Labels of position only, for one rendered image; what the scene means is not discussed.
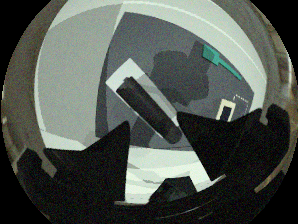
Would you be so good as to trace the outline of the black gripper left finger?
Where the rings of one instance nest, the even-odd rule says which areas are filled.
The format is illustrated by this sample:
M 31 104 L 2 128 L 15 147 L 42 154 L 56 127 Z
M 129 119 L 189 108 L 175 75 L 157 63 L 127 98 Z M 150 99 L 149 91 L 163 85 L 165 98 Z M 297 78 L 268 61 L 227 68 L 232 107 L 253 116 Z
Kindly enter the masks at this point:
M 43 151 L 59 171 L 63 169 L 65 172 L 84 176 L 102 192 L 116 198 L 114 201 L 124 201 L 129 144 L 130 125 L 125 120 L 82 151 L 56 148 L 45 148 Z

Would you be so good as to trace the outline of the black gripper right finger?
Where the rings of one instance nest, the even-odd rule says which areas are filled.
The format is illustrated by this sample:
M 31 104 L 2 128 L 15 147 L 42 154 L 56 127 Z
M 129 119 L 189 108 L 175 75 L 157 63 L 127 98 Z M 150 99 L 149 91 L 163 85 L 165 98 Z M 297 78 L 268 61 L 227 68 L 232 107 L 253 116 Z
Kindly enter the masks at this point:
M 209 119 L 194 113 L 177 112 L 177 123 L 204 165 L 210 181 L 225 175 L 226 167 L 246 129 L 261 120 L 262 108 L 233 121 Z

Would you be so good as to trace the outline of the cream tile with dark square mark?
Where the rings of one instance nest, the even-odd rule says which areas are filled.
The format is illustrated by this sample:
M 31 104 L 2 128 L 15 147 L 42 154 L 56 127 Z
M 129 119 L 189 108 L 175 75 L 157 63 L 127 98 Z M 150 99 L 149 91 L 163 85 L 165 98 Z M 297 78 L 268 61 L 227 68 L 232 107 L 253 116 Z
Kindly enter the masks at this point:
M 231 101 L 221 99 L 220 107 L 218 107 L 218 112 L 216 115 L 217 120 L 230 121 L 231 115 L 234 113 L 235 104 Z

